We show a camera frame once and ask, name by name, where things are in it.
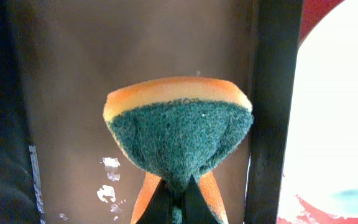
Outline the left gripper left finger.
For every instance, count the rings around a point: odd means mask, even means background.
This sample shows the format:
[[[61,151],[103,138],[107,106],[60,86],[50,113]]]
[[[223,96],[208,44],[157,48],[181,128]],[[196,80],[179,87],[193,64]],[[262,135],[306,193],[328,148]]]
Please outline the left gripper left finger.
[[[161,180],[136,224],[172,224],[172,212],[172,194],[167,183]]]

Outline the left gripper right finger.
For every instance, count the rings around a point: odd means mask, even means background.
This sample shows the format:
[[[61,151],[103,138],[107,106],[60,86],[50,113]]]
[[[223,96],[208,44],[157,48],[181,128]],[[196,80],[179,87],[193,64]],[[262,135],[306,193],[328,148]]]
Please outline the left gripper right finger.
[[[183,222],[186,224],[224,223],[224,204],[213,174],[200,183],[191,176],[183,194]]]

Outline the green and yellow sponge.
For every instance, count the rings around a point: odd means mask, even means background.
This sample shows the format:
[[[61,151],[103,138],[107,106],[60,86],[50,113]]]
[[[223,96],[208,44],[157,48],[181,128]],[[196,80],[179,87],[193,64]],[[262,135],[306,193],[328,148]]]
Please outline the green and yellow sponge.
[[[103,119],[124,156],[145,172],[132,223],[161,180],[172,194],[172,223],[184,223],[190,177],[200,183],[213,174],[254,120],[250,100],[235,84],[205,77],[161,78],[115,90],[106,98]]]

